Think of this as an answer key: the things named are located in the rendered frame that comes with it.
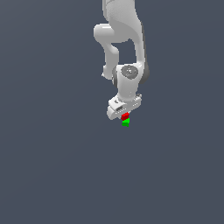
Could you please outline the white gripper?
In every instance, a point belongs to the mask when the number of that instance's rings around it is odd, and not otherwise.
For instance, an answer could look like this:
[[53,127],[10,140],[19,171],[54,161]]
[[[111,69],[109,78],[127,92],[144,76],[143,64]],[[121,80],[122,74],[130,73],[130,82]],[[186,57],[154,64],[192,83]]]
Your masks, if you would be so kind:
[[135,99],[132,101],[120,101],[118,96],[114,96],[111,100],[108,101],[108,110],[107,115],[110,120],[114,120],[116,118],[121,119],[122,115],[125,113],[129,113],[134,109],[137,109],[141,106],[142,95],[137,94]]

